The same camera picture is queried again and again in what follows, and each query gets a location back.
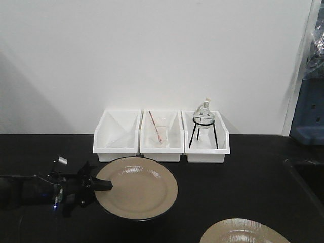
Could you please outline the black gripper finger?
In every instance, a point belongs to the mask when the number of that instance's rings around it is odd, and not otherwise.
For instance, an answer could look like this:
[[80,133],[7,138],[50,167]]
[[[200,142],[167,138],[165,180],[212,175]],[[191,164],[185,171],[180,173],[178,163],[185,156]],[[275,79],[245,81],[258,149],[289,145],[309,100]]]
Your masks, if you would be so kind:
[[110,191],[113,185],[109,180],[94,178],[91,182],[91,187],[94,191]]

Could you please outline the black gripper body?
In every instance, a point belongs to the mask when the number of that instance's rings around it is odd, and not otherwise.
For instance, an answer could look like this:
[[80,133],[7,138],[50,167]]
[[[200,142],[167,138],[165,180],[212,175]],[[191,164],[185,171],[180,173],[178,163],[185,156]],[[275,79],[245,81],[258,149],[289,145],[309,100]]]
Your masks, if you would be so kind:
[[63,204],[64,218],[71,217],[72,211],[77,206],[85,208],[97,201],[92,188],[94,168],[96,168],[95,165],[86,162],[75,174],[61,173],[52,169],[46,175],[46,178],[56,186],[54,206]]

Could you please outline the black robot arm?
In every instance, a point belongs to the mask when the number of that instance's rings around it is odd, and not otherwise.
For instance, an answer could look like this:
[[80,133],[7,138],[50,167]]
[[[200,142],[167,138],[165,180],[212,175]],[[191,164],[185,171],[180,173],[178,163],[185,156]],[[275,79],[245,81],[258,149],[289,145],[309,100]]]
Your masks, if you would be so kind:
[[52,205],[70,217],[75,207],[82,208],[96,201],[96,191],[110,191],[113,184],[91,175],[95,166],[86,162],[75,174],[61,173],[55,168],[46,174],[32,176],[1,175],[1,209],[13,210],[21,206]]

